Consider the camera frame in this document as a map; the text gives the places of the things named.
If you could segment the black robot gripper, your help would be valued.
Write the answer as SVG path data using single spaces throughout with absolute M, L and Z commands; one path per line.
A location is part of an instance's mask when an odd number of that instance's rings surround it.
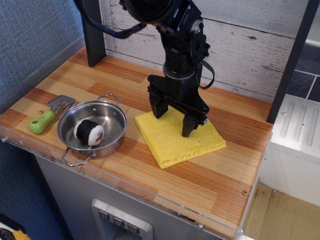
M 149 75 L 148 92 L 149 102 L 153 115 L 159 119 L 167 111 L 168 106 L 183 113 L 182 136 L 189 137 L 199 125 L 207 122 L 209 106 L 200 97 L 199 89 L 202 88 L 201 71 L 195 71 L 185 78 L 172 78 L 168 75 Z

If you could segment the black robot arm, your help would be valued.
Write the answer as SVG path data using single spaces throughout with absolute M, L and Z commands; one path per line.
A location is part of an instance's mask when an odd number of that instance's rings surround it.
M 210 45 L 204 35 L 201 11 L 191 0 L 121 0 L 124 10 L 142 24 L 155 26 L 165 51 L 164 76 L 149 75 L 153 115 L 159 119 L 169 107 L 184 114 L 182 136 L 207 122 L 209 107 L 199 95 L 204 60 Z

